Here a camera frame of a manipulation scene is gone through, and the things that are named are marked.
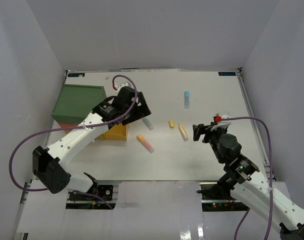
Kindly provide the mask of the orange cap highlighter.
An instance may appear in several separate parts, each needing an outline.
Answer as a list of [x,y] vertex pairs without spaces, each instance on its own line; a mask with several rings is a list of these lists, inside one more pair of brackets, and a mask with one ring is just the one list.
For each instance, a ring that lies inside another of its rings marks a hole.
[[141,134],[138,134],[136,138],[150,153],[154,152],[152,145]]

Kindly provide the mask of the yellow drawer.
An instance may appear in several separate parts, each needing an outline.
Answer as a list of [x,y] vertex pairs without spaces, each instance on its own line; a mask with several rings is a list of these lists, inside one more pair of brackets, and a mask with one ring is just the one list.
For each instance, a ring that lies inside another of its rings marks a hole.
[[114,125],[106,133],[101,134],[96,140],[115,140],[115,141],[127,141],[128,138],[128,125]]

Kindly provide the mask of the blue cap highlighter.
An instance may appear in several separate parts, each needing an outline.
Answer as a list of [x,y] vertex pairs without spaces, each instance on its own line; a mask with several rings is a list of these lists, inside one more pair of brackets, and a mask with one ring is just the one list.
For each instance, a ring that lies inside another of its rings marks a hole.
[[184,92],[184,108],[188,109],[190,107],[190,92]]

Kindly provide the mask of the red drawer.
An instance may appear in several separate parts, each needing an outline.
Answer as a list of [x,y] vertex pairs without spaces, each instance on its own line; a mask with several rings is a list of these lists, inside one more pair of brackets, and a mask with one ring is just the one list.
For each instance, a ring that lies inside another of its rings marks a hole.
[[64,123],[64,122],[58,122],[57,123],[62,129],[65,129],[65,130],[71,130],[75,127],[78,126],[77,123]]

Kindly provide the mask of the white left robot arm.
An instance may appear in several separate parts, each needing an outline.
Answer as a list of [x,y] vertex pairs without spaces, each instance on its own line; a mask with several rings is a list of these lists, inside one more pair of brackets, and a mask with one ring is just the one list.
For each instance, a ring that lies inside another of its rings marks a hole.
[[140,143],[104,144],[89,148],[98,136],[120,121],[126,125],[151,114],[142,92],[124,86],[112,103],[99,103],[85,120],[57,142],[32,153],[34,175],[53,194],[64,189],[79,191],[86,199],[97,196],[100,182],[201,181],[205,165],[201,152],[189,143],[177,143],[163,133],[153,142],[156,153],[144,153]]

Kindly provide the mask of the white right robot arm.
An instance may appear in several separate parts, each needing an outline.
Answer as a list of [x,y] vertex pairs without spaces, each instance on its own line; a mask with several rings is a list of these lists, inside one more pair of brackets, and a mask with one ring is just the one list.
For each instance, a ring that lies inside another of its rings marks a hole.
[[282,240],[304,240],[304,209],[292,202],[276,187],[270,186],[266,174],[241,153],[237,138],[228,133],[228,126],[211,123],[195,125],[193,139],[209,144],[225,174],[217,181],[214,194],[231,197],[245,204],[267,221],[268,228]]

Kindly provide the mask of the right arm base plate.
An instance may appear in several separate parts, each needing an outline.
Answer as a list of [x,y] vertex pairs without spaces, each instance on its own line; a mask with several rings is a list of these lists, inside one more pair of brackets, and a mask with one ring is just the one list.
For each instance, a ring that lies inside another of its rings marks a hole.
[[221,193],[216,182],[201,182],[197,193],[201,196],[203,212],[243,212],[249,209],[229,193]]

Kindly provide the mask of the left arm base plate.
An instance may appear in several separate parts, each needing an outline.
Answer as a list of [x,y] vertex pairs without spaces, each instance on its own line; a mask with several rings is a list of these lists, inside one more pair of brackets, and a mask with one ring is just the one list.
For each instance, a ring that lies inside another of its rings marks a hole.
[[101,184],[87,195],[68,192],[66,209],[72,210],[113,210],[118,199],[118,185]]

